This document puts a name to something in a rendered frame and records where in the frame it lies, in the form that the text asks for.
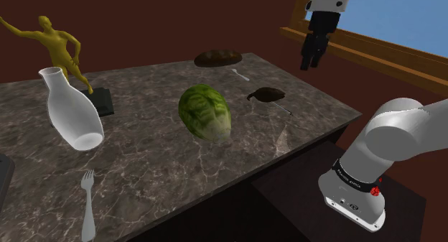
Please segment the brown bread loaf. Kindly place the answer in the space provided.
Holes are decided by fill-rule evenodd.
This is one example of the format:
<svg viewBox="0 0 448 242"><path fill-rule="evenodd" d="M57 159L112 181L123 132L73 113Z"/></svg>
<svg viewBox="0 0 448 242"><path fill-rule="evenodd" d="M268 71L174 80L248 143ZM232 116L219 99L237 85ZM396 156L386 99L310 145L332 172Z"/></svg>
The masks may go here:
<svg viewBox="0 0 448 242"><path fill-rule="evenodd" d="M215 68L236 64L242 59L242 54L235 50L209 50L199 54L194 64L202 68Z"/></svg>

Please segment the dark brown spoon-shaped utensil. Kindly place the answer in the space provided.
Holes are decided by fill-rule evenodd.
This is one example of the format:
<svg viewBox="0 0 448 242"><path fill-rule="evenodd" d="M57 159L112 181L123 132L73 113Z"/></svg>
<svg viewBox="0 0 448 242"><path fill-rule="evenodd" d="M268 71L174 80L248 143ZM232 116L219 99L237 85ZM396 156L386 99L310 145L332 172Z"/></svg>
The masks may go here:
<svg viewBox="0 0 448 242"><path fill-rule="evenodd" d="M247 100L249 101L252 97L255 97L258 101L264 102L264 103L273 103L277 107L281 108L282 110L286 111L290 115L292 115L292 112L283 108L282 106L278 105L276 101L284 98L286 96L285 92L282 90L279 90L277 88L271 88L271 87L262 87L258 88L256 91L252 92L247 96Z"/></svg>

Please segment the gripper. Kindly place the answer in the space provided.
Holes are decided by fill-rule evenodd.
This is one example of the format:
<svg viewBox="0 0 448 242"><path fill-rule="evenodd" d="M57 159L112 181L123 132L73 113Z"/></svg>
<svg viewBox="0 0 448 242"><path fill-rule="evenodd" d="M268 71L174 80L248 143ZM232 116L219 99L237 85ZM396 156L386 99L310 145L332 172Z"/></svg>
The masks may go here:
<svg viewBox="0 0 448 242"><path fill-rule="evenodd" d="M309 21L307 34L302 45L301 70L307 70L309 64L316 68L323 54L325 54L329 42L328 34L333 33L340 20L340 13L332 11L314 11Z"/></svg>

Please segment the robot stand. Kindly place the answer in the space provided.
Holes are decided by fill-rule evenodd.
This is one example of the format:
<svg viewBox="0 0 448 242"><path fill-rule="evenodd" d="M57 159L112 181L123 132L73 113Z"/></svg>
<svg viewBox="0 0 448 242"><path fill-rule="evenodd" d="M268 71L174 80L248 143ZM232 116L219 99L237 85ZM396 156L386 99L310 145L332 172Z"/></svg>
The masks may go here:
<svg viewBox="0 0 448 242"><path fill-rule="evenodd" d="M327 141L253 182L311 242L420 242L426 199L382 176L383 227L371 233L325 204L318 178L344 150Z"/></svg>

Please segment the gold figure on black base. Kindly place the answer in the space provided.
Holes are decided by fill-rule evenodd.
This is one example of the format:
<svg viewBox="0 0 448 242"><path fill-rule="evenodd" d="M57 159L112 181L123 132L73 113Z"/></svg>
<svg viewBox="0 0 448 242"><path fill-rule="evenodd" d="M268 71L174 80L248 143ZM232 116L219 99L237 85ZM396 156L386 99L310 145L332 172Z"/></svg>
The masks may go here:
<svg viewBox="0 0 448 242"><path fill-rule="evenodd" d="M41 28L43 28L42 32L22 31L0 17L0 23L15 35L36 39L44 45L49 51L52 64L62 69L66 79L68 79L68 73L71 73L79 81L84 83L88 88L88 98L97 109L99 116L114 114L110 90L105 88L92 88L88 79L81 74L79 68L80 42L71 34L54 29L50 19L46 16L38 16L38 22Z"/></svg>

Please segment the marble top table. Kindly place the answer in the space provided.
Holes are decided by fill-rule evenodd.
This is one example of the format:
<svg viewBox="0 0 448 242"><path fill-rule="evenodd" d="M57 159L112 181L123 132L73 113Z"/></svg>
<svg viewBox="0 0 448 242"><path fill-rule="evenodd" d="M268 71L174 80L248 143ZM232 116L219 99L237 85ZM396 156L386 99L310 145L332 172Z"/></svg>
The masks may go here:
<svg viewBox="0 0 448 242"><path fill-rule="evenodd" d="M95 242L124 242L359 116L252 53L220 68L183 61L90 73L88 79L111 91L114 114L102 119L104 141L87 152L74 150L51 127L42 79L0 84L0 153L15 163L0 212L0 242L80 242L80 181L92 169ZM230 107L231 135L222 144L193 136L179 117L181 95L201 83ZM247 100L262 87L284 91L276 103L292 115Z"/></svg>

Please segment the white vase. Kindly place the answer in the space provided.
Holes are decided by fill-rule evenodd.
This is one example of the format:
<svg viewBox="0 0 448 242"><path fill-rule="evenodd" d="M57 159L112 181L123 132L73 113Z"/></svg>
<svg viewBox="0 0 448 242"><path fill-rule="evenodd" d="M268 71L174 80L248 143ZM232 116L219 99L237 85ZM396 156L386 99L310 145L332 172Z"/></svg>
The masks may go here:
<svg viewBox="0 0 448 242"><path fill-rule="evenodd" d="M78 151L97 147L104 133L93 103L69 84L61 68L44 68L39 74L49 90L47 111L57 132Z"/></svg>

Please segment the silver fork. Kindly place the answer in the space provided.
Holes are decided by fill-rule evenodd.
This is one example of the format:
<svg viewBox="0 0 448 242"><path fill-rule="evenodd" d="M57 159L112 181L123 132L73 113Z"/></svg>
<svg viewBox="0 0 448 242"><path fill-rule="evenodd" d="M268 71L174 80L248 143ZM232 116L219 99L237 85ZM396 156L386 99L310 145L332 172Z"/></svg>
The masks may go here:
<svg viewBox="0 0 448 242"><path fill-rule="evenodd" d="M86 203L85 203L85 215L83 219L83 227L81 231L82 242L89 242L95 238L95 221L93 217L92 209L92 198L91 198L91 188L94 183L94 170L87 171L81 182L80 186L86 192Z"/></svg>

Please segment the wooden framed window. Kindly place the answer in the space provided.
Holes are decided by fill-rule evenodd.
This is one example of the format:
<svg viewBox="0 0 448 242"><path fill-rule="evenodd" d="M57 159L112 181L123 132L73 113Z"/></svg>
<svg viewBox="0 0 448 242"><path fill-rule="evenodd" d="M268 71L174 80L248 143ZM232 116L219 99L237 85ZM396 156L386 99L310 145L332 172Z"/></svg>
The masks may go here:
<svg viewBox="0 0 448 242"><path fill-rule="evenodd" d="M280 33L303 42L318 8L296 0L288 27ZM341 13L328 36L327 53L448 96L448 0L333 0L320 8Z"/></svg>

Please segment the small white spoon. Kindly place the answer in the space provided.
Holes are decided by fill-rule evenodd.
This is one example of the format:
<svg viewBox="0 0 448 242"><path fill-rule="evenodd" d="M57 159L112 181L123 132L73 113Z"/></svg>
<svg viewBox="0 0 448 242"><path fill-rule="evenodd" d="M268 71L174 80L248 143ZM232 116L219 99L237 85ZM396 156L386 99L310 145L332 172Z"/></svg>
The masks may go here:
<svg viewBox="0 0 448 242"><path fill-rule="evenodd" d="M234 72L236 75L238 75L238 76L240 76L242 79L244 79L245 81L250 81L250 79L249 78L247 78L246 76L244 76L244 75L241 75L236 69L231 69L232 70L232 72Z"/></svg>

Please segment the green lettuce head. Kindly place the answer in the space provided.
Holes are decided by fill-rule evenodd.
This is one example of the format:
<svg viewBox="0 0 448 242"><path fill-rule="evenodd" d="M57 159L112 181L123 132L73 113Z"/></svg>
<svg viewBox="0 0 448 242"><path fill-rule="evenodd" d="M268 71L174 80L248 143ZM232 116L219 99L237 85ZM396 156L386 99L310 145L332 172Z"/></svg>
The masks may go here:
<svg viewBox="0 0 448 242"><path fill-rule="evenodd" d="M196 137L222 143L230 138L231 114L224 97L206 84L188 88L178 103L179 117Z"/></svg>

